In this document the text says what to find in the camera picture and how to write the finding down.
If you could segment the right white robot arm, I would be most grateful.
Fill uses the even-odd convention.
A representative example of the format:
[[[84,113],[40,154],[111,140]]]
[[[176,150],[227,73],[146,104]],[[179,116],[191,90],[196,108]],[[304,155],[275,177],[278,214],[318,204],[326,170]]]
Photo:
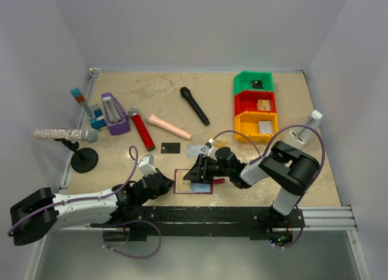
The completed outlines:
[[[200,154],[183,180],[209,184],[215,178],[227,177],[239,189],[248,189],[259,181],[272,178],[280,185],[278,196],[272,204],[271,222],[283,227],[292,218],[291,211],[303,197],[320,168],[319,162],[307,153],[278,141],[268,156],[249,164],[241,162],[228,147]]]

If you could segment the red leather card holder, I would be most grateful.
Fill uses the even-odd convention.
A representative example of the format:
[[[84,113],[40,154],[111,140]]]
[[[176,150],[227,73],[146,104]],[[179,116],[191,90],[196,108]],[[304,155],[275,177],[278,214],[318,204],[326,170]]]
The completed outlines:
[[[188,169],[176,169],[175,170],[175,176],[174,176],[174,180],[176,180],[176,172],[178,170],[187,170],[187,172],[189,171]],[[199,195],[206,195],[206,194],[212,194],[213,193],[213,186],[214,185],[219,185],[219,184],[224,184],[225,183],[225,179],[224,178],[221,178],[221,179],[214,179],[212,183],[208,184],[208,183],[200,183],[200,182],[191,182],[191,192],[190,193],[177,193],[175,191],[175,184],[174,184],[174,188],[173,188],[173,192],[174,194],[199,194]]]

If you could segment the silver VIP card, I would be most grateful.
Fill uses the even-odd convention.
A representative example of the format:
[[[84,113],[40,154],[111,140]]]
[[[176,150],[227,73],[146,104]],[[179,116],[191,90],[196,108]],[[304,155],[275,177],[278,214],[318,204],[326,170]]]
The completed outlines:
[[[189,145],[186,147],[186,156],[188,158],[196,158],[200,154],[206,154],[205,145]]]

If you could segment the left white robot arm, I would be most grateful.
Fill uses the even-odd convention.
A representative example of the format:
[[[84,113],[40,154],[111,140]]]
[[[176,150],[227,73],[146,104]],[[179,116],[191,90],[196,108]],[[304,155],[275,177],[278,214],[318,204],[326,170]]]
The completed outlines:
[[[15,246],[27,245],[67,227],[91,224],[118,227],[136,208],[169,192],[174,181],[159,169],[139,181],[129,180],[97,193],[54,194],[40,188],[10,208],[12,227],[7,235]]]

